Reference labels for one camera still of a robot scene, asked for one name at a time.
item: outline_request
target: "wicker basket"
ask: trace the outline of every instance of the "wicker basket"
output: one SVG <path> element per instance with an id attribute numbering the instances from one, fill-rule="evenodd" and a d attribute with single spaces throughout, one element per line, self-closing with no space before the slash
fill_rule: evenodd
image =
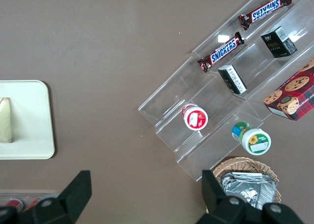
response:
<path id="1" fill-rule="evenodd" d="M 235 157 L 232 159 L 228 159 L 222 162 L 218 167 L 213 171 L 216 176 L 218 182 L 220 182 L 220 178 L 223 174 L 227 172 L 243 172 L 243 173 L 263 173 L 269 174 L 275 182 L 279 182 L 277 175 L 268 167 L 267 165 L 254 161 L 250 158 L 245 157 Z M 276 189 L 276 195 L 274 199 L 275 203 L 281 202 L 281 195 Z"/>

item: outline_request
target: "product label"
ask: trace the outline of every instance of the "product label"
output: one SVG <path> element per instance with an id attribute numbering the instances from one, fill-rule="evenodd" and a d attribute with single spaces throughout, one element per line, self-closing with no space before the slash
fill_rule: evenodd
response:
<path id="1" fill-rule="evenodd" d="M 268 138 L 263 134 L 256 134 L 252 136 L 249 141 L 249 150 L 254 153 L 262 153 L 268 147 Z"/>
<path id="2" fill-rule="evenodd" d="M 199 110 L 194 110 L 187 116 L 187 123 L 194 129 L 203 127 L 206 123 L 206 115 Z"/>
<path id="3" fill-rule="evenodd" d="M 247 89 L 246 86 L 243 84 L 242 79 L 240 78 L 239 74 L 236 72 L 233 66 L 227 69 L 227 72 L 232 80 L 233 85 L 236 87 L 236 93 L 243 93 Z"/>
<path id="4" fill-rule="evenodd" d="M 252 127 L 249 127 L 247 122 L 239 122 L 232 129 L 232 136 L 239 142 L 241 142 L 243 133 Z"/>
<path id="5" fill-rule="evenodd" d="M 273 1 L 268 2 L 263 7 L 260 7 L 258 10 L 252 13 L 252 22 L 255 22 L 259 20 L 260 18 L 263 18 L 268 13 L 276 10 L 279 7 L 280 7 L 280 0 L 273 0 Z"/>
<path id="6" fill-rule="evenodd" d="M 220 47 L 216 52 L 210 55 L 211 63 L 214 64 L 228 53 L 232 52 L 236 48 L 236 38 L 231 39 L 229 42 Z"/>

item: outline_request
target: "brown table surface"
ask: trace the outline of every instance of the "brown table surface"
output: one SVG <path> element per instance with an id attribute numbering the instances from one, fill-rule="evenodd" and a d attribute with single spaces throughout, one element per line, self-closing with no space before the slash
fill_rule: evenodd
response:
<path id="1" fill-rule="evenodd" d="M 49 86 L 56 146 L 48 160 L 0 161 L 0 188 L 60 192 L 90 170 L 93 196 L 77 223 L 195 223 L 201 182 L 137 108 L 247 1 L 0 0 L 0 80 Z M 273 146 L 252 157 L 278 175 L 283 203 L 307 224 L 313 120 L 314 111 L 297 122 L 269 117 Z M 250 157 L 240 147 L 231 155 Z"/>

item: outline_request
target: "clear acrylic display stand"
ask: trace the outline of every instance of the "clear acrylic display stand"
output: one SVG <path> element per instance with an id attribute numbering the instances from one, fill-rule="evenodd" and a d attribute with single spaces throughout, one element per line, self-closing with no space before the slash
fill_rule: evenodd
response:
<path id="1" fill-rule="evenodd" d="M 195 180 L 201 178 L 202 170 L 212 169 L 239 145 L 231 135 L 232 127 L 238 122 L 261 126 L 271 114 L 262 100 L 314 57 L 314 7 L 309 0 L 280 8 L 244 31 L 238 15 L 267 1 L 251 0 L 235 13 L 138 109 L 155 126 L 156 135 L 174 151 L 178 164 Z M 298 49 L 292 56 L 274 58 L 260 37 L 279 26 Z M 237 31 L 245 44 L 204 73 L 196 60 L 220 47 L 221 35 L 228 39 Z M 231 93 L 217 71 L 226 64 L 237 69 L 248 88 L 240 96 Z M 190 102 L 209 116 L 202 130 L 190 130 L 183 121 L 182 107 Z"/>

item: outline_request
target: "snickers logo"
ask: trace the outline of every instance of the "snickers logo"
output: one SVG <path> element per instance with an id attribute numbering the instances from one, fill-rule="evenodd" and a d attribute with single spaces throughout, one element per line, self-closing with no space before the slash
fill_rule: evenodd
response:
<path id="1" fill-rule="evenodd" d="M 268 13 L 276 10 L 279 7 L 280 7 L 280 0 L 273 0 L 266 3 L 263 7 L 260 7 L 258 10 L 252 13 L 252 22 L 255 22 L 259 20 L 260 18 L 263 18 Z"/>
<path id="2" fill-rule="evenodd" d="M 232 52 L 235 48 L 236 38 L 233 38 L 210 55 L 212 65 L 225 57 L 228 53 Z"/>

